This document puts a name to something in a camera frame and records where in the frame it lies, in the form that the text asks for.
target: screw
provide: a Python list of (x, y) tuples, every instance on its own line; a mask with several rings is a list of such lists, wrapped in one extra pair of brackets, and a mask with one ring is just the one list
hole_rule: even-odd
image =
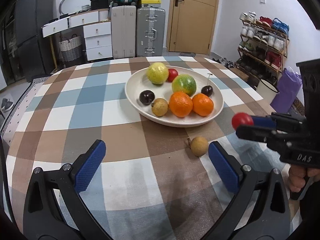
[(71, 168), (71, 165), (70, 165), (69, 163), (66, 163), (66, 164), (64, 164), (64, 165), (62, 166), (62, 169), (63, 169), (64, 171), (68, 171), (68, 170), (70, 170), (70, 168)]
[(244, 171), (251, 171), (251, 166), (250, 165), (248, 165), (248, 164), (246, 164), (246, 165), (243, 165), (243, 170)]
[(279, 170), (279, 169), (277, 169), (277, 168), (274, 168), (274, 169), (273, 169), (273, 173), (275, 173), (275, 174), (279, 175), (279, 174), (280, 174), (280, 170)]
[(34, 170), (33, 170), (33, 173), (37, 174), (41, 171), (42, 169), (40, 167), (36, 167)]

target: purple bag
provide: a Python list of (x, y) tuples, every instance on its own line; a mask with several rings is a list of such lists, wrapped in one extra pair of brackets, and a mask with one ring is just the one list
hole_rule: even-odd
[(301, 75), (295, 73), (290, 67), (285, 68), (277, 85), (279, 94), (276, 95), (270, 104), (272, 108), (278, 113), (286, 114), (295, 100), (301, 85)]

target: orange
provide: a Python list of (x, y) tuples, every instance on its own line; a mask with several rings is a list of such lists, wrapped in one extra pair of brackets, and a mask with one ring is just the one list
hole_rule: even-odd
[(212, 100), (204, 94), (197, 94), (192, 99), (193, 111), (200, 116), (207, 116), (213, 111), (214, 104)]
[(192, 100), (186, 93), (179, 91), (171, 95), (169, 108), (177, 117), (187, 116), (192, 111), (192, 107)]

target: red tomato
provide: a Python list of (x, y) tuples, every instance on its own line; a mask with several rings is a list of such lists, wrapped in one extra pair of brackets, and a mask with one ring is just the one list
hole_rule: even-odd
[(178, 71), (176, 71), (174, 68), (169, 68), (169, 77), (167, 81), (172, 82), (178, 75)]
[(241, 124), (254, 125), (252, 117), (246, 113), (236, 113), (231, 120), (231, 124), (235, 130), (237, 130)]

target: silver suitcase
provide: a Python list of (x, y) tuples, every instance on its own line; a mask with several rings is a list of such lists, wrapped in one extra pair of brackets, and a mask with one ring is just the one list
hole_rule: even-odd
[(137, 57), (162, 56), (165, 10), (139, 8), (137, 10)]
[(136, 56), (136, 16), (135, 6), (112, 7), (111, 39), (114, 59)]

